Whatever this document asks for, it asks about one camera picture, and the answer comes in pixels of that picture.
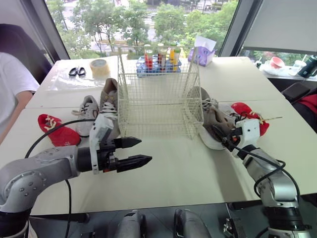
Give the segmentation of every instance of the gray sneaker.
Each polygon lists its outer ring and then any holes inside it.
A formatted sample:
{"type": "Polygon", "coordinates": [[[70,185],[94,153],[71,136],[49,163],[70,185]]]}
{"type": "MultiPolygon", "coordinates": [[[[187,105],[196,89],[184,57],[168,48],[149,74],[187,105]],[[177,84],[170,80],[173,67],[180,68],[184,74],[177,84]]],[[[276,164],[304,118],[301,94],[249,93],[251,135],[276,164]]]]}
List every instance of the gray sneaker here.
{"type": "MultiPolygon", "coordinates": [[[[81,119],[96,119],[98,115],[98,104],[93,96],[89,95],[84,98],[83,103],[80,105],[80,110],[71,112],[73,115],[81,119]]],[[[76,132],[81,137],[88,137],[89,131],[93,126],[93,121],[79,122],[76,124],[76,132]]]]}
{"type": "Polygon", "coordinates": [[[217,100],[211,98],[203,88],[201,88],[201,94],[204,124],[199,128],[199,136],[207,147],[214,150],[222,150],[224,147],[211,126],[218,126],[225,134],[228,134],[235,126],[236,117],[230,116],[235,111],[226,105],[218,104],[217,100]]]}
{"type": "Polygon", "coordinates": [[[114,78],[108,78],[100,96],[99,113],[104,114],[113,122],[113,130],[108,139],[116,139],[120,135],[118,126],[118,83],[114,78]]]}

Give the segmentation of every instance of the wall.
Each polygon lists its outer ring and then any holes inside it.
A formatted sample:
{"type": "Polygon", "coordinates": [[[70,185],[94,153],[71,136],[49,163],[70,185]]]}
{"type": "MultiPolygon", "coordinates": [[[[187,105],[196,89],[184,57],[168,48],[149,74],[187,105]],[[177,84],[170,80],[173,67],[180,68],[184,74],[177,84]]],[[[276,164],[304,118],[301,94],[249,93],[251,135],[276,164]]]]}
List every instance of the wall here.
{"type": "Polygon", "coordinates": [[[20,0],[0,0],[0,23],[19,25],[43,49],[41,41],[28,19],[20,0]]]}

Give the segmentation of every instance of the black cable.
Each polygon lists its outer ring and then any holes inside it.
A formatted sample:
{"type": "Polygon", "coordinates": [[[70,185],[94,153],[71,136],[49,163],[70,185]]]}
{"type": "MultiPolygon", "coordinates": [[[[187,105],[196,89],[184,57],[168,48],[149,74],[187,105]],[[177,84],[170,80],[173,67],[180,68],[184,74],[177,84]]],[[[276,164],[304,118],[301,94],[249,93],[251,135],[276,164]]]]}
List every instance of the black cable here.
{"type": "Polygon", "coordinates": [[[65,232],[65,238],[68,238],[69,228],[70,228],[70,216],[71,216],[71,186],[69,181],[66,179],[65,182],[68,186],[68,193],[69,193],[69,209],[68,209],[68,218],[67,218],[67,228],[65,232]]]}
{"type": "Polygon", "coordinates": [[[279,167],[276,167],[275,170],[273,170],[272,172],[268,173],[267,175],[264,175],[263,177],[261,177],[260,179],[258,179],[258,180],[255,182],[255,184],[254,184],[254,186],[253,186],[253,189],[254,189],[254,192],[256,193],[256,195],[257,195],[258,197],[260,197],[260,194],[259,194],[259,192],[257,191],[257,187],[258,187],[259,183],[262,182],[264,179],[267,179],[268,177],[270,177],[272,174],[277,173],[278,171],[282,170],[282,169],[286,166],[286,163],[285,163],[284,161],[281,161],[281,160],[277,160],[277,161],[280,162],[282,165],[279,166],[279,167]]]}
{"type": "MultiPolygon", "coordinates": [[[[41,140],[43,140],[43,138],[45,138],[46,136],[48,136],[49,134],[53,133],[54,131],[60,129],[63,126],[72,124],[72,123],[77,123],[77,122],[84,122],[84,121],[95,121],[95,119],[81,119],[81,120],[71,120],[69,122],[63,123],[59,126],[54,127],[53,129],[47,131],[44,135],[42,135],[39,139],[37,139],[33,145],[30,147],[30,149],[28,150],[28,152],[25,155],[25,159],[27,159],[31,152],[33,151],[33,149],[35,148],[35,146],[40,143],[41,140]]],[[[67,228],[66,228],[66,232],[65,232],[65,238],[68,238],[68,233],[69,233],[69,228],[70,228],[70,217],[71,217],[71,186],[69,181],[66,179],[65,180],[67,187],[68,187],[68,193],[69,193],[69,209],[68,209],[68,218],[67,218],[67,228]]]]}
{"type": "MultiPolygon", "coordinates": [[[[239,150],[239,151],[241,151],[241,152],[244,152],[244,153],[246,153],[246,154],[249,154],[249,155],[251,155],[251,156],[253,156],[253,157],[256,157],[256,158],[258,158],[258,159],[260,159],[260,160],[263,160],[263,161],[269,163],[270,165],[273,165],[273,166],[276,167],[275,170],[273,170],[273,171],[270,172],[269,174],[267,174],[267,175],[263,176],[262,178],[260,178],[259,180],[257,180],[256,183],[255,183],[255,185],[258,185],[262,180],[268,178],[269,176],[271,176],[272,174],[278,172],[279,170],[282,170],[282,171],[291,179],[291,181],[293,182],[293,184],[294,184],[294,186],[295,186],[295,188],[296,188],[296,192],[297,192],[297,202],[299,202],[299,198],[300,198],[300,195],[301,195],[301,194],[300,194],[300,190],[299,190],[298,184],[296,183],[296,181],[294,180],[294,178],[289,174],[289,172],[287,172],[287,171],[284,169],[284,167],[286,166],[286,163],[285,163],[284,161],[282,161],[282,160],[277,160],[278,162],[282,163],[282,165],[280,166],[280,165],[278,165],[278,164],[276,164],[276,163],[274,163],[274,162],[272,162],[272,161],[270,161],[270,160],[268,160],[268,159],[266,159],[266,158],[264,158],[264,157],[262,157],[262,156],[260,156],[260,155],[254,154],[254,153],[252,153],[252,152],[250,152],[250,151],[247,151],[247,150],[244,150],[244,149],[241,149],[241,148],[237,147],[235,144],[233,144],[233,143],[231,142],[230,138],[227,138],[227,141],[228,141],[228,143],[229,143],[232,147],[234,147],[235,149],[237,149],[237,150],[239,150]]],[[[258,197],[261,197],[260,194],[259,194],[258,191],[257,191],[257,187],[256,187],[256,186],[254,186],[254,190],[255,190],[255,193],[257,194],[257,196],[258,196],[258,197]]]]}
{"type": "Polygon", "coordinates": [[[267,228],[264,228],[262,231],[260,231],[260,232],[257,234],[256,238],[260,238],[260,237],[263,236],[263,234],[264,234],[265,232],[267,232],[267,231],[268,231],[268,227],[267,227],[267,228]]]}

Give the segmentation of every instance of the scissors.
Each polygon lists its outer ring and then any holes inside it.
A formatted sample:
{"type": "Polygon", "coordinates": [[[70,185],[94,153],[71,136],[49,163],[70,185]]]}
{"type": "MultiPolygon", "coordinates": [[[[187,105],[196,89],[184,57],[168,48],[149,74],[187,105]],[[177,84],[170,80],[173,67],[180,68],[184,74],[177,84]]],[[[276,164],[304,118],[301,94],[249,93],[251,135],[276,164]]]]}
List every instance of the scissors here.
{"type": "Polygon", "coordinates": [[[79,76],[85,75],[86,74],[85,68],[84,67],[75,67],[75,68],[72,68],[68,73],[69,76],[76,76],[77,74],[79,76]]]}

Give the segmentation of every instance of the black chair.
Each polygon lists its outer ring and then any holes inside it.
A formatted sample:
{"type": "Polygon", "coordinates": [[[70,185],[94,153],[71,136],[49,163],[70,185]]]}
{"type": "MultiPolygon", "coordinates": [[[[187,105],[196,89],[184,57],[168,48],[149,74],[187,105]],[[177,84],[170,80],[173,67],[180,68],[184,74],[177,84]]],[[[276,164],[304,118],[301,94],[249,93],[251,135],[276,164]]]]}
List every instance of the black chair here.
{"type": "Polygon", "coordinates": [[[0,52],[19,59],[39,84],[52,68],[43,52],[20,26],[0,24],[0,52]]]}
{"type": "Polygon", "coordinates": [[[293,105],[295,110],[305,119],[311,128],[317,133],[317,114],[300,100],[306,96],[317,93],[317,87],[309,87],[304,82],[297,82],[282,91],[285,98],[293,105]]]}

